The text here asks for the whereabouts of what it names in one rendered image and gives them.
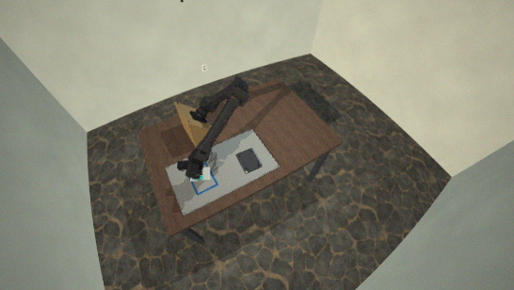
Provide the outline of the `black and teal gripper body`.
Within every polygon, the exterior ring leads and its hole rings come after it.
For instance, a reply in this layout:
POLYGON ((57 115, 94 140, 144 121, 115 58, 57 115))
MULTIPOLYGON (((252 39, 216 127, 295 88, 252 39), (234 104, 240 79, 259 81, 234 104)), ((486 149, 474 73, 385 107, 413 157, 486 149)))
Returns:
POLYGON ((192 179, 200 179, 200 175, 202 175, 202 170, 203 170, 203 163, 201 163, 201 166, 198 169, 198 173, 197 173, 196 177, 192 178, 192 179))

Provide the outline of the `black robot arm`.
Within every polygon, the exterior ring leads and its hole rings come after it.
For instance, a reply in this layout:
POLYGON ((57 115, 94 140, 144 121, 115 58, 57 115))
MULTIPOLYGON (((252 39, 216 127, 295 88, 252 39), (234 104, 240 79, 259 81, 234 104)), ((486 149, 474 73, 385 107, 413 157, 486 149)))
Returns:
POLYGON ((228 98, 208 133, 199 145, 197 145, 196 149, 191 152, 191 155, 188 156, 188 160, 178 161, 177 169, 180 171, 186 170, 185 176, 189 178, 196 177, 199 166, 202 162, 206 162, 209 159, 212 147, 232 113, 239 105, 243 107, 249 99, 248 93, 249 84, 244 80, 242 81, 239 76, 236 76, 228 87, 213 96, 204 96, 201 99, 200 107, 196 109, 195 112, 192 111, 193 113, 191 111, 189 112, 193 120, 207 123, 205 119, 207 113, 209 111, 214 113, 216 109, 218 109, 219 103, 228 98), (239 101, 236 101, 232 96, 239 101))

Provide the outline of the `white well plate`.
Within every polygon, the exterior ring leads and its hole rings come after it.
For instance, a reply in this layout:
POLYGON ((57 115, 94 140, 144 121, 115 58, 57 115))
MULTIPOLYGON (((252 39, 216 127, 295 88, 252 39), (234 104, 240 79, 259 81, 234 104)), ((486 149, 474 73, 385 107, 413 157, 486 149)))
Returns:
MULTIPOLYGON (((202 181, 203 181, 203 180, 211 180, 211 178, 210 178, 210 167, 206 167, 206 168, 204 168, 204 169, 202 170, 202 173, 203 173, 203 175, 205 176, 205 177, 202 179, 202 181), (207 170, 207 169, 208 169, 208 170, 207 170), (204 172, 205 172, 205 173, 204 173, 204 172), (208 174, 206 174, 206 173, 208 173, 208 174)), ((193 181, 197 181, 197 180, 193 180, 192 178, 190 178, 190 182, 193 182, 193 181)))

